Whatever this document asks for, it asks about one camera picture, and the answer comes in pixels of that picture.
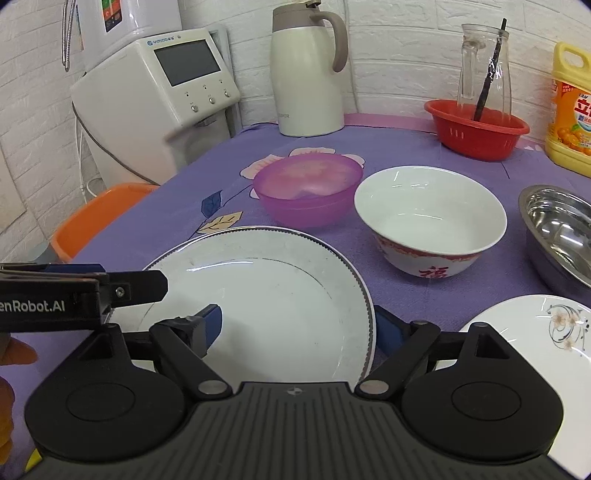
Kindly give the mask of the person's left hand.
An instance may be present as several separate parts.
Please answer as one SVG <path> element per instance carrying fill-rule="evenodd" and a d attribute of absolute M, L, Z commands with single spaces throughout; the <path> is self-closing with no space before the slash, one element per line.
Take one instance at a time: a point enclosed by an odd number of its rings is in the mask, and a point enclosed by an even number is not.
<path fill-rule="evenodd" d="M 9 334 L 1 334 L 1 366 L 29 365 L 37 361 L 35 350 L 26 343 L 12 338 Z M 14 391 L 8 381 L 1 378 L 1 464 L 4 465 L 11 453 L 13 443 L 11 435 L 14 430 L 13 405 Z"/>

